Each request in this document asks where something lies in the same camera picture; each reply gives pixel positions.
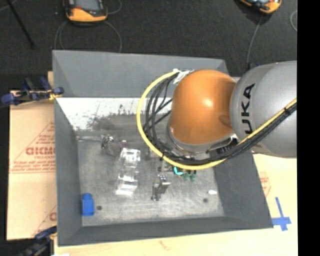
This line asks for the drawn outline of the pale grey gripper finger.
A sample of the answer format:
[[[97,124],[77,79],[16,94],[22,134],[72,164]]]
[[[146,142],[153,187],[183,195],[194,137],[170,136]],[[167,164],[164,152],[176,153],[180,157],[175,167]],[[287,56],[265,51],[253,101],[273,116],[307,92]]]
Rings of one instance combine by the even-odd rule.
[[[159,194],[164,194],[169,186],[172,183],[169,181],[166,175],[160,175],[159,176],[159,187],[158,187],[158,193]]]
[[[154,182],[152,184],[152,196],[151,196],[151,199],[153,201],[159,201],[161,196],[159,195],[159,186],[160,184],[157,183],[157,182]]]

